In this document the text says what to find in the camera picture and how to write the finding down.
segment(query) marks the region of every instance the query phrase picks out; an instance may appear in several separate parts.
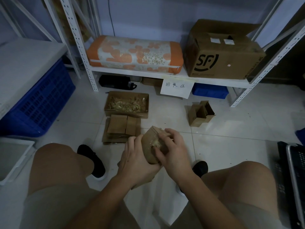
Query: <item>blue plastic bin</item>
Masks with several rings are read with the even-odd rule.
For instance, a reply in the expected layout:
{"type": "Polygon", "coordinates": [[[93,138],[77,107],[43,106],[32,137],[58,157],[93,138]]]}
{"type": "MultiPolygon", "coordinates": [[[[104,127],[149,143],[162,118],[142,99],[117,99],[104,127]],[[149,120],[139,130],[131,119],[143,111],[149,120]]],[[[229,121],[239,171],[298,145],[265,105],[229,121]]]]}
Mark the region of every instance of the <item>blue plastic bin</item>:
{"type": "Polygon", "coordinates": [[[195,96],[225,99],[229,91],[225,86],[194,83],[192,93],[195,96]]]}
{"type": "Polygon", "coordinates": [[[0,135],[44,135],[74,90],[65,65],[59,59],[0,120],[0,135]]]}
{"type": "Polygon", "coordinates": [[[295,135],[300,140],[302,145],[305,146],[305,128],[295,131],[295,135]]]}

